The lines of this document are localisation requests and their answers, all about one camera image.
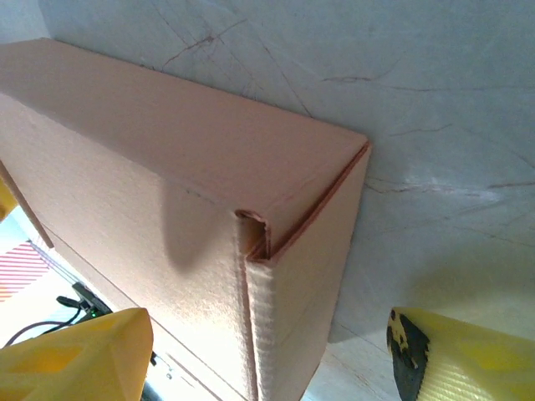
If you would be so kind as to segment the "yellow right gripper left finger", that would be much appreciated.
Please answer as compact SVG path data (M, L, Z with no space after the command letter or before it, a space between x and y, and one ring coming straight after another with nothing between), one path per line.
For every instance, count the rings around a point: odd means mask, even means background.
M139 400L153 349L150 315L129 308L1 350L3 400Z

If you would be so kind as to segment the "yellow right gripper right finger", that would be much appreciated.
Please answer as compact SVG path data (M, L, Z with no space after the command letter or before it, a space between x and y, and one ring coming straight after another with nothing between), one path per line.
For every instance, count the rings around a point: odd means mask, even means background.
M403 400L532 400L534 342L421 308L394 307L386 329Z

